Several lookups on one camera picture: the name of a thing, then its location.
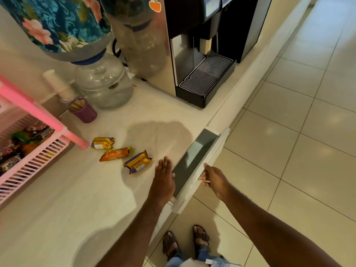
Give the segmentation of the person's left hand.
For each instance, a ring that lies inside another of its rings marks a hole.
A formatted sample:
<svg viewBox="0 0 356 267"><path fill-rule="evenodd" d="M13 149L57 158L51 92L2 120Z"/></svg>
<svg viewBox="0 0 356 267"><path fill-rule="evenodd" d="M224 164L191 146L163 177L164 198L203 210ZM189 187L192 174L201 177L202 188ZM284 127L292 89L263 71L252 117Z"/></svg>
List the person's left hand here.
<svg viewBox="0 0 356 267"><path fill-rule="evenodd" d="M155 177L151 184L148 201L157 206L166 205L172 198L175 190L175 174L174 177Z"/></svg>

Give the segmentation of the black sandal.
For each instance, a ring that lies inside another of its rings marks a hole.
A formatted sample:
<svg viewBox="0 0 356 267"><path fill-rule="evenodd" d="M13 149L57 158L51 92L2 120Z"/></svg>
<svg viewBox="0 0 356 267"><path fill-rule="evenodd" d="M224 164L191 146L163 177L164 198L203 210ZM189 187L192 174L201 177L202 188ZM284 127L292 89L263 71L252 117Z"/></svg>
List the black sandal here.
<svg viewBox="0 0 356 267"><path fill-rule="evenodd" d="M162 252L167 256L167 262L173 257L178 257L181 254L177 239L171 230L168 230L162 240Z"/></svg>
<svg viewBox="0 0 356 267"><path fill-rule="evenodd" d="M204 228L200 225L194 225L192 231L195 253L198 254L200 250L210 252L210 237Z"/></svg>

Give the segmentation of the person's left forearm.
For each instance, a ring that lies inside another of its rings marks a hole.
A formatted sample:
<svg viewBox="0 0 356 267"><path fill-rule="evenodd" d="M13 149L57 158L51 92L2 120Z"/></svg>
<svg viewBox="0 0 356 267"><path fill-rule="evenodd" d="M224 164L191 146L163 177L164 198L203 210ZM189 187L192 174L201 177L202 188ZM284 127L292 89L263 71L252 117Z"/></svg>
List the person's left forearm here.
<svg viewBox="0 0 356 267"><path fill-rule="evenodd" d="M159 216L171 197L149 196L96 267L142 267Z"/></svg>

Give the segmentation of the purple cup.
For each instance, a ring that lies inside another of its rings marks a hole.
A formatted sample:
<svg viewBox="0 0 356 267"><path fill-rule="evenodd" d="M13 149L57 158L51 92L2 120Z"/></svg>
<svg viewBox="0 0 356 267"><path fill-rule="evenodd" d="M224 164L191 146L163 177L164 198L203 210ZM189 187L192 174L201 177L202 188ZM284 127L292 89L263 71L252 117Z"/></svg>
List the purple cup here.
<svg viewBox="0 0 356 267"><path fill-rule="evenodd" d="M94 110L94 108L89 104L87 104L87 106L81 110L81 111L77 111L77 112L71 112L73 115L77 116L79 120L81 120L83 123L91 123L93 121L95 121L97 119L97 112Z"/></svg>

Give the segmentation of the small yellow purple biscuit packet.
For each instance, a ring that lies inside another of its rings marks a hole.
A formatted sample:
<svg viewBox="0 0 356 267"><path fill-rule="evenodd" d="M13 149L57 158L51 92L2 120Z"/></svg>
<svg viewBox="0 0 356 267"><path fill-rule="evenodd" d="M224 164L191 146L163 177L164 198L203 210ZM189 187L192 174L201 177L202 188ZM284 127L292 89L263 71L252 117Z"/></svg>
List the small yellow purple biscuit packet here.
<svg viewBox="0 0 356 267"><path fill-rule="evenodd" d="M114 137L95 137L90 147L95 150L109 151L113 149L115 143Z"/></svg>

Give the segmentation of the metal drip tray grate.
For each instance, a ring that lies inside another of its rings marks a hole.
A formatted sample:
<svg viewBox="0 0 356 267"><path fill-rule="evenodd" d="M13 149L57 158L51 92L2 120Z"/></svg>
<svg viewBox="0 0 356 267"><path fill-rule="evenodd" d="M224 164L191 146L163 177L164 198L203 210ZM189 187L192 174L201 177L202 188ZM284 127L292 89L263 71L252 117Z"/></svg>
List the metal drip tray grate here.
<svg viewBox="0 0 356 267"><path fill-rule="evenodd" d="M179 87L200 97L206 97L233 64L233 59L219 54L207 56L180 83Z"/></svg>

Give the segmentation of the black vending machine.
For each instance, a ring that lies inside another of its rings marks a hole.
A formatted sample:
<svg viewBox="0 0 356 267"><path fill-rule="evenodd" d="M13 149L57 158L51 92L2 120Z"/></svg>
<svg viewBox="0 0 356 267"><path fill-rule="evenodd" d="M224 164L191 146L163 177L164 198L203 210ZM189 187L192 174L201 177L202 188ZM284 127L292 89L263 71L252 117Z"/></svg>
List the black vending machine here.
<svg viewBox="0 0 356 267"><path fill-rule="evenodd" d="M217 53L241 63L257 43L272 0L223 0Z"/></svg>

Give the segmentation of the person's right hand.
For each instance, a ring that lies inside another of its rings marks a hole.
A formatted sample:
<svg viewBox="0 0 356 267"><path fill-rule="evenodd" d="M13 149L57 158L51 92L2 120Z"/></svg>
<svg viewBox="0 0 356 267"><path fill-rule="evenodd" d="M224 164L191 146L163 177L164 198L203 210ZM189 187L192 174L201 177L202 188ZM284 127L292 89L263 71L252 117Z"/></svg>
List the person's right hand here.
<svg viewBox="0 0 356 267"><path fill-rule="evenodd" d="M211 188L219 200L226 202L231 184L220 169L210 166L209 175L204 175L203 171L198 180L201 181L202 185Z"/></svg>

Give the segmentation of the orange biscuit packet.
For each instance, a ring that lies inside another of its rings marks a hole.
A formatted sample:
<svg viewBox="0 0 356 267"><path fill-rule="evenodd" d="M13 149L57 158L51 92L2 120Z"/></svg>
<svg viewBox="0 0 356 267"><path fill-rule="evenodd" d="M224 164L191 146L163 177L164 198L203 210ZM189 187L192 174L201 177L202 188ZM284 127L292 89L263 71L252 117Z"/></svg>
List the orange biscuit packet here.
<svg viewBox="0 0 356 267"><path fill-rule="evenodd" d="M99 159L100 162L112 161L118 159L124 159L130 157L131 152L133 151L133 147L126 147L120 149L113 149L105 152Z"/></svg>

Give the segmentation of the large yellow purple biscuit packet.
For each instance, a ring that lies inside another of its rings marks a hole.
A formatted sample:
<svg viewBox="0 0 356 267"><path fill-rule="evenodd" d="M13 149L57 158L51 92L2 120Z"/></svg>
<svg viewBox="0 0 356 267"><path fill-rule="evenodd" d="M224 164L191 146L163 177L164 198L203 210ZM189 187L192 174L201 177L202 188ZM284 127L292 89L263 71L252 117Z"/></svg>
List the large yellow purple biscuit packet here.
<svg viewBox="0 0 356 267"><path fill-rule="evenodd" d="M148 156L147 150L144 150L124 162L123 167L129 169L129 174L132 175L151 164L151 162L152 158Z"/></svg>

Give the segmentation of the person's right forearm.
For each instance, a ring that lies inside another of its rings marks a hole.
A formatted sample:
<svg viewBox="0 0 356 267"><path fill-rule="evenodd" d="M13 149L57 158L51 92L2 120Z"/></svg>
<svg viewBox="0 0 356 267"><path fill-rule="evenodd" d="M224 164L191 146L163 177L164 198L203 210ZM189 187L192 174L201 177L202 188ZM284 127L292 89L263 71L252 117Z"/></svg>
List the person's right forearm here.
<svg viewBox="0 0 356 267"><path fill-rule="evenodd" d="M303 234L228 183L221 200L270 267L341 267Z"/></svg>

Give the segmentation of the bunch of wooden stirrers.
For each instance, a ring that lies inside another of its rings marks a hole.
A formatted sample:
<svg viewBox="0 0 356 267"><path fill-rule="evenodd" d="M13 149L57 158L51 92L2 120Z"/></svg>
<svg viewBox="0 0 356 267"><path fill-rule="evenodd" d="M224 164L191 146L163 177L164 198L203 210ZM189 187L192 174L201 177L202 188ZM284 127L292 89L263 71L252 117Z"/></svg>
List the bunch of wooden stirrers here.
<svg viewBox="0 0 356 267"><path fill-rule="evenodd" d="M88 102L85 98L78 98L69 104L68 110L71 112L81 111L87 106L87 104Z"/></svg>

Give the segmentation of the white drawer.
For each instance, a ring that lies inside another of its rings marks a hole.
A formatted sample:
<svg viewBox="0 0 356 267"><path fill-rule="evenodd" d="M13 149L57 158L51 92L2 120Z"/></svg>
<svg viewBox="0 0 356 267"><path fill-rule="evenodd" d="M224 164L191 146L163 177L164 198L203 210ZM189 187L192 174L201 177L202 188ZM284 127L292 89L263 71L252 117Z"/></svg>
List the white drawer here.
<svg viewBox="0 0 356 267"><path fill-rule="evenodd" d="M181 214L201 184L199 177L205 163L213 165L220 155L229 135L230 128L216 134L207 128L199 134L187 152L173 169L176 190L172 197L171 211Z"/></svg>

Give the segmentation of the blue jeans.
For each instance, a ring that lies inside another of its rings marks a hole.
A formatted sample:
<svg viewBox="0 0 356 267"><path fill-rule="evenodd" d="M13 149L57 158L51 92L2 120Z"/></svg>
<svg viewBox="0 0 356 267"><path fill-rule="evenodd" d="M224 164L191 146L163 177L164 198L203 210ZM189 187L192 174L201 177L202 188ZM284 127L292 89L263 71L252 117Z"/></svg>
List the blue jeans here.
<svg viewBox="0 0 356 267"><path fill-rule="evenodd" d="M230 263L224 258L215 257L210 252L199 249L198 258L186 258L179 248L175 248L167 255L167 264L164 267L243 267L242 265Z"/></svg>

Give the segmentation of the silver black coffee machine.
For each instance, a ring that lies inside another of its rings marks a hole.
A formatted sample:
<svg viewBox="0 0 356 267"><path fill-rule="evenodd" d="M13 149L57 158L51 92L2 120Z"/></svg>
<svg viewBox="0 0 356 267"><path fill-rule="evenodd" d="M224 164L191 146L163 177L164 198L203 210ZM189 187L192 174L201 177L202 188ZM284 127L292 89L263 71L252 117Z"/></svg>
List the silver black coffee machine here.
<svg viewBox="0 0 356 267"><path fill-rule="evenodd" d="M233 66L206 97L179 85L207 56L217 53L223 0L100 0L131 73L198 108L207 107Z"/></svg>

